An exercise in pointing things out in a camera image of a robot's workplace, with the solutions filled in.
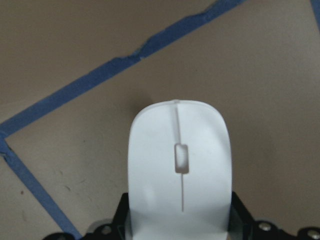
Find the concrete floor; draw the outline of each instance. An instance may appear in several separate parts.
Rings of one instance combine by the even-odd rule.
[[[0,122],[212,0],[2,1]],[[6,138],[84,234],[128,190],[135,115],[171,99],[217,108],[233,190],[295,234],[320,225],[320,35],[308,0],[247,0]],[[0,239],[60,231],[0,161]]]

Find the black bracket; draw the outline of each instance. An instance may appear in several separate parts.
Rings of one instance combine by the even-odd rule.
[[[125,222],[128,212],[128,193],[124,193],[112,223],[99,226],[81,240],[125,240]],[[319,227],[302,228],[297,236],[293,236],[269,221],[254,220],[235,192],[232,192],[228,233],[232,240],[320,240]],[[69,233],[54,233],[43,240],[75,240],[75,238]]]

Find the blue tape line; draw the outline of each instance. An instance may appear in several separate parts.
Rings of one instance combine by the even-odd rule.
[[[82,236],[67,218],[64,212],[59,208],[51,196],[41,186],[35,176],[28,170],[19,157],[9,148],[6,141],[0,137],[0,154],[12,171],[18,176],[23,184],[29,189],[33,196],[44,207],[48,214],[58,224],[62,231],[73,234],[76,239]]]
[[[127,57],[117,57],[84,75],[50,96],[9,118],[0,125],[0,132],[10,136],[37,119],[87,92],[100,83],[133,66],[143,58],[166,47],[195,29],[234,8],[245,0],[218,0],[205,12],[188,16],[152,36],[140,49]]]
[[[320,30],[320,0],[311,0],[314,16]]]

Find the bolt head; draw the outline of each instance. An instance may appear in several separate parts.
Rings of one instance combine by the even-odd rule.
[[[104,226],[104,228],[102,228],[101,230],[102,235],[108,235],[111,232],[112,232],[112,229],[110,226]]]
[[[263,230],[263,231],[268,232],[268,231],[271,230],[271,225],[270,225],[269,223],[267,223],[267,222],[261,222],[261,223],[259,224],[259,228],[260,228],[261,230]]]
[[[314,239],[314,240],[319,240],[320,239],[320,232],[316,231],[316,230],[309,230],[307,232],[307,235]]]
[[[66,240],[65,236],[61,235],[56,240]]]

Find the scroll wheel slot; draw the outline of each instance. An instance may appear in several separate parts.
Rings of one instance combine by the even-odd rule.
[[[174,145],[175,172],[177,174],[189,173],[188,145],[177,143]]]

